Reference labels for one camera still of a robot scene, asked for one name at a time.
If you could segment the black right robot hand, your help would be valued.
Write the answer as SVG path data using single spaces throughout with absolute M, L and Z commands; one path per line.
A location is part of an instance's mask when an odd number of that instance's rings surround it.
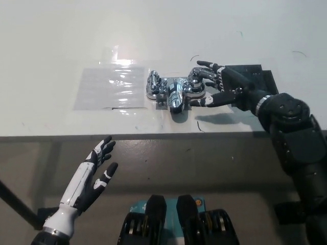
M 214 73 L 214 77 L 210 79 L 212 82 L 207 85 L 216 87 L 219 92 L 190 101 L 192 107 L 232 105 L 258 116 L 263 104 L 272 98 L 270 93 L 258 89 L 255 83 L 227 66 L 208 61 L 197 61 L 197 64 L 209 68 Z

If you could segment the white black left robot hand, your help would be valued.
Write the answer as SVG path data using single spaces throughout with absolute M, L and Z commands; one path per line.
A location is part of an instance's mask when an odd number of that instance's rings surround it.
M 110 153 L 114 146 L 115 141 L 111 136 L 107 136 L 91 150 L 71 178 L 58 210 L 45 220 L 43 231 L 67 239 L 72 238 L 76 218 L 102 194 L 117 170 L 118 164 L 111 163 L 99 178 L 92 181 L 98 168 L 111 158 Z

